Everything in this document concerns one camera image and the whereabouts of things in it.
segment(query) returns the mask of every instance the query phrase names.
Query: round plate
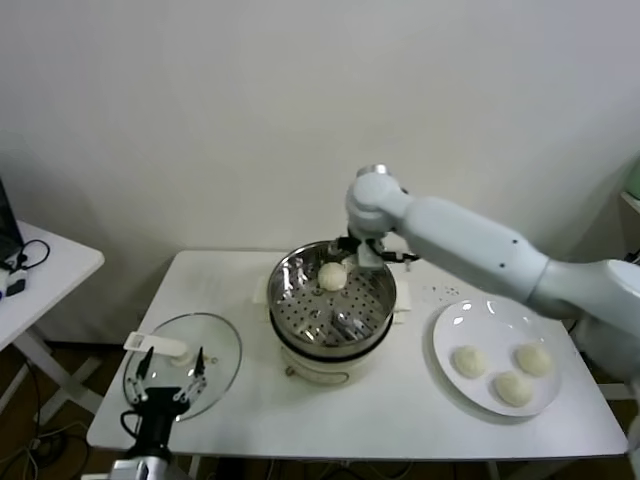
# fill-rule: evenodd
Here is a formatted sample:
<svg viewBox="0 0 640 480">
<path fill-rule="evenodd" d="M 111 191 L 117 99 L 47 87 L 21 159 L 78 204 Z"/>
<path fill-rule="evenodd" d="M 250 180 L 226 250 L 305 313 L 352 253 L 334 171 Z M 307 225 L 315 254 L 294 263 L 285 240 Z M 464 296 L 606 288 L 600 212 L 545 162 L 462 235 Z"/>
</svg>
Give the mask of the round plate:
<svg viewBox="0 0 640 480">
<path fill-rule="evenodd" d="M 560 372 L 554 369 L 542 378 L 523 372 L 515 360 L 516 349 L 525 343 L 545 345 L 553 352 L 535 325 L 539 317 L 522 305 L 507 299 L 485 297 L 447 307 L 436 320 L 433 346 L 442 370 L 465 396 L 478 405 L 502 415 L 525 417 L 536 415 L 547 407 L 560 391 Z M 453 367 L 456 348 L 471 345 L 487 357 L 487 373 L 468 379 Z M 513 370 L 532 383 L 533 399 L 524 407 L 505 403 L 493 387 L 493 379 L 500 373 Z"/>
<path fill-rule="evenodd" d="M 144 380 L 146 388 L 187 387 L 191 383 L 196 354 L 203 347 L 207 386 L 191 408 L 176 421 L 188 420 L 208 410 L 229 390 L 240 369 L 242 342 L 237 330 L 227 320 L 213 313 L 188 313 L 166 321 L 152 335 L 185 342 L 193 358 L 186 365 L 176 366 L 170 357 L 153 355 Z M 135 376 L 145 353 L 132 354 L 125 368 L 122 388 L 129 405 L 132 405 L 132 393 L 125 387 L 126 379 Z"/>
</svg>

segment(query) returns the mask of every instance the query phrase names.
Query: white plate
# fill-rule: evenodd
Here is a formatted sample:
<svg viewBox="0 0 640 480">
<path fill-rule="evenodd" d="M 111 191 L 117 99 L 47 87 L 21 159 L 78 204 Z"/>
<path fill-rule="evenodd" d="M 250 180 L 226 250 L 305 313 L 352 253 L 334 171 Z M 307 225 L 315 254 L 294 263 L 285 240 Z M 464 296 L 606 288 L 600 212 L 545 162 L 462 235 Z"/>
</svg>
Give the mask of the white plate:
<svg viewBox="0 0 640 480">
<path fill-rule="evenodd" d="M 449 380 L 478 405 L 513 417 L 536 415 L 560 391 L 560 372 L 555 359 L 553 371 L 536 378 L 523 372 L 514 358 L 520 345 L 531 342 L 545 345 L 536 321 L 539 321 L 536 314 L 507 299 L 485 297 L 456 303 L 447 307 L 436 320 L 433 331 L 436 357 Z M 453 367 L 453 352 L 463 345 L 479 348 L 486 355 L 487 372 L 480 378 L 471 380 L 463 377 Z M 545 349 L 553 356 L 548 345 Z M 510 406 L 495 392 L 493 379 L 509 370 L 522 375 L 533 385 L 533 399 L 524 407 Z"/>
</svg>

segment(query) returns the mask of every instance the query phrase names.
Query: white table surface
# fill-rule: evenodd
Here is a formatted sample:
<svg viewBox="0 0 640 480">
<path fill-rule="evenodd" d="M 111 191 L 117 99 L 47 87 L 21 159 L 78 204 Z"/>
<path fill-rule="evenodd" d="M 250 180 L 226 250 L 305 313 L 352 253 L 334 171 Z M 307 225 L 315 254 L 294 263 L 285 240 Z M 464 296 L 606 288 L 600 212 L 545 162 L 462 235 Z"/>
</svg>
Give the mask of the white table surface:
<svg viewBox="0 0 640 480">
<path fill-rule="evenodd" d="M 213 312 L 238 329 L 243 359 L 231 389 L 211 410 L 174 426 L 175 453 L 349 459 L 536 459 L 621 454 L 627 442 L 564 327 L 541 319 L 562 369 L 562 388 L 540 415 L 518 420 L 481 410 L 436 367 L 435 313 L 479 293 L 426 262 L 409 274 L 413 311 L 376 350 L 356 383 L 324 387 L 286 377 L 264 306 L 251 299 L 280 253 L 186 251 L 174 259 L 141 331 L 187 312 Z M 122 450 L 125 362 L 88 433 L 95 447 Z"/>
<path fill-rule="evenodd" d="M 25 242 L 43 240 L 51 247 L 51 254 L 42 265 L 29 270 L 25 291 L 0 301 L 0 350 L 104 263 L 102 253 L 93 248 L 24 222 L 18 222 L 18 227 Z M 45 252 L 41 245 L 27 248 L 29 263 L 37 262 Z"/>
</svg>

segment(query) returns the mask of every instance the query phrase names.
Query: cable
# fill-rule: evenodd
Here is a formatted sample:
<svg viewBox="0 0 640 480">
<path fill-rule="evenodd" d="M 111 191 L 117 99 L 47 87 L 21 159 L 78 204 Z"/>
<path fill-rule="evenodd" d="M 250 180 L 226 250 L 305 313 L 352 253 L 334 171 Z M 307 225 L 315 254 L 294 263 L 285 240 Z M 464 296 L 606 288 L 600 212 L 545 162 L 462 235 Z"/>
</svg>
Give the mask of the cable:
<svg viewBox="0 0 640 480">
<path fill-rule="evenodd" d="M 405 262 L 415 262 L 420 260 L 418 255 L 414 255 L 412 253 L 400 253 L 400 252 L 380 252 L 376 247 L 376 241 L 372 238 L 369 238 L 365 241 L 369 248 L 379 256 L 383 261 L 389 263 L 405 263 Z"/>
<path fill-rule="evenodd" d="M 37 403 L 36 407 L 38 408 L 38 411 L 36 412 L 36 426 L 35 426 L 35 432 L 33 434 L 33 438 L 38 438 L 38 435 L 40 435 L 40 406 L 42 405 L 42 397 L 40 397 L 40 387 L 38 386 L 38 379 L 36 378 L 36 372 L 31 366 L 29 359 L 25 357 L 24 354 L 22 354 L 22 356 L 24 358 L 24 364 L 26 365 L 27 370 L 29 370 L 29 374 L 31 375 L 31 379 L 33 380 L 33 388 L 36 391 L 36 403 Z"/>
<path fill-rule="evenodd" d="M 578 325 L 578 320 L 574 320 L 573 324 L 567 329 L 567 333 L 571 334 L 571 332 L 573 332 L 573 330 L 576 328 L 576 325 Z"/>
<path fill-rule="evenodd" d="M 356 480 L 365 480 L 364 477 L 358 475 L 356 472 L 354 472 L 353 470 L 350 470 L 348 468 L 339 468 L 338 470 L 334 470 L 333 472 L 331 472 L 329 475 L 327 475 L 326 477 L 320 478 L 319 480 L 330 480 L 333 477 L 335 477 L 336 475 L 338 475 L 339 473 L 346 473 L 348 475 L 351 475 L 353 478 L 355 478 Z"/>
<path fill-rule="evenodd" d="M 32 263 L 31 265 L 24 265 L 24 262 L 26 262 L 29 259 L 29 257 L 24 253 L 25 249 L 29 245 L 34 245 L 36 243 L 39 243 L 45 248 L 44 257 L 42 257 L 37 262 Z M 22 248 L 20 249 L 20 253 L 18 253 L 17 260 L 16 260 L 16 269 L 21 268 L 23 270 L 31 270 L 32 268 L 37 267 L 38 265 L 42 265 L 44 262 L 46 262 L 47 259 L 49 258 L 49 255 L 51 255 L 51 247 L 47 242 L 45 242 L 44 240 L 40 240 L 39 238 L 29 240 L 27 243 L 25 243 L 22 246 Z"/>
<path fill-rule="evenodd" d="M 21 457 L 22 455 L 16 455 L 15 457 L 13 457 L 13 459 L 7 464 L 7 466 L 4 467 L 4 470 L 2 470 L 2 473 L 0 473 L 0 480 L 4 480 L 5 478 L 7 478 L 7 473 L 9 472 L 9 470 L 11 470 L 11 467 L 13 466 L 13 464 L 15 464 L 16 461 L 18 461 L 18 459 L 20 459 Z"/>
<path fill-rule="evenodd" d="M 122 425 L 122 428 L 124 428 L 124 431 L 127 432 L 129 435 L 131 435 L 133 438 L 137 439 L 138 435 L 129 428 L 129 425 L 127 425 L 127 422 L 125 422 L 125 418 L 127 418 L 129 415 L 137 415 L 135 410 L 127 410 L 126 412 L 123 412 L 120 415 L 120 425 Z"/>
<path fill-rule="evenodd" d="M 373 473 L 378 475 L 378 477 L 380 477 L 382 480 L 402 480 L 404 477 L 407 476 L 407 474 L 413 468 L 413 462 L 410 462 L 400 472 L 396 473 L 395 475 L 391 475 L 390 477 L 387 477 L 386 475 L 383 475 L 382 473 L 380 473 L 375 467 L 373 467 L 373 466 L 371 466 L 369 464 L 366 464 L 366 465 L 371 471 L 373 471 Z"/>
<path fill-rule="evenodd" d="M 76 472 L 69 477 L 69 480 L 79 479 L 84 472 L 84 469 L 89 463 L 89 456 L 91 455 L 91 445 L 87 442 L 86 438 L 80 437 L 79 435 L 68 435 L 69 438 L 73 438 L 75 440 L 80 440 L 84 445 L 84 458 L 82 459 L 82 463 Z"/>
<path fill-rule="evenodd" d="M 82 427 L 84 430 L 88 430 L 88 428 L 84 423 L 76 421 L 64 427 L 41 433 L 42 426 L 40 425 L 40 410 L 42 408 L 42 398 L 40 396 L 40 387 L 35 370 L 26 357 L 25 365 L 29 370 L 29 373 L 31 374 L 31 378 L 33 379 L 33 386 L 35 389 L 37 403 L 35 431 L 33 437 L 29 440 L 29 443 L 26 446 L 19 448 L 11 455 L 0 460 L 0 464 L 7 461 L 9 462 L 5 466 L 2 473 L 0 473 L 0 480 L 4 480 L 7 477 L 8 472 L 21 458 L 25 459 L 24 468 L 22 470 L 22 479 L 26 480 L 28 478 L 28 475 L 30 475 L 32 480 L 37 480 L 41 469 L 54 464 L 60 459 L 67 448 L 68 440 L 71 438 L 81 440 L 86 447 L 83 463 L 78 472 L 76 472 L 71 477 L 72 479 L 79 478 L 80 474 L 85 469 L 87 462 L 89 461 L 91 447 L 84 438 L 78 435 L 68 434 L 66 433 L 66 431 L 75 426 Z"/>
</svg>

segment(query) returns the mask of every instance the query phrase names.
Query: floor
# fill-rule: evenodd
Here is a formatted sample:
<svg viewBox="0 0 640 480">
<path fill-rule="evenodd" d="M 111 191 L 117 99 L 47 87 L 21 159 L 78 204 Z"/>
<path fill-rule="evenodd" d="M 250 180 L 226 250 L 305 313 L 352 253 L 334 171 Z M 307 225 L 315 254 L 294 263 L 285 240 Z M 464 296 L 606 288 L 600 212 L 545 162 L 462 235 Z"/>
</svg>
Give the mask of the floor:
<svg viewBox="0 0 640 480">
<path fill-rule="evenodd" d="M 79 350 L 56 350 L 54 357 L 67 369 L 75 370 L 83 361 L 92 354 L 103 359 L 100 369 L 92 375 L 86 384 L 94 391 L 104 394 L 109 387 L 111 378 L 120 364 L 121 352 L 98 353 Z M 0 392 L 3 391 L 22 365 L 22 357 L 13 347 L 0 352 Z M 42 400 L 45 401 L 56 390 L 56 386 L 45 375 L 36 370 L 36 379 Z M 623 428 L 627 428 L 636 414 L 635 402 L 613 402 L 612 409 Z M 32 477 L 27 474 L 23 477 L 26 456 L 13 463 L 9 470 L 3 474 L 3 470 L 9 461 L 2 462 L 7 455 L 16 449 L 26 445 L 34 433 L 32 420 L 36 411 L 36 395 L 33 380 L 30 376 L 22 382 L 18 392 L 0 415 L 0 425 L 3 435 L 0 435 L 0 480 L 12 480 Z M 86 425 L 91 422 L 91 415 L 80 407 L 67 402 L 65 407 L 49 422 L 43 426 L 45 430 L 60 428 L 79 421 Z M 81 426 L 69 429 L 71 435 L 84 438 L 85 432 Z M 79 478 L 76 474 L 85 461 L 86 446 L 81 438 L 70 438 L 62 456 L 53 464 L 39 470 L 39 480 L 67 480 Z M 89 451 L 84 473 L 101 473 L 109 470 L 112 462 L 119 458 L 117 452 L 92 449 Z M 189 458 L 178 458 L 178 463 L 185 470 L 189 464 Z M 507 478 L 509 473 L 516 470 L 522 463 L 501 462 L 500 473 Z M 244 459 L 203 459 L 198 475 L 198 480 L 265 480 L 271 470 L 270 480 L 319 480 L 330 477 L 331 480 L 384 480 L 394 478 L 402 472 L 407 464 L 385 462 L 360 462 L 349 465 L 348 471 L 339 471 L 340 465 L 327 463 L 308 463 L 298 461 L 277 461 L 273 465 L 268 460 L 244 460 Z M 554 480 L 573 480 L 582 478 L 598 479 L 633 479 L 631 469 L 626 458 L 602 458 L 589 459 L 575 462 L 555 475 Z M 488 479 L 486 467 L 480 462 L 446 463 L 446 462 L 421 462 L 413 465 L 405 480 L 433 479 L 433 480 L 483 480 Z"/>
</svg>

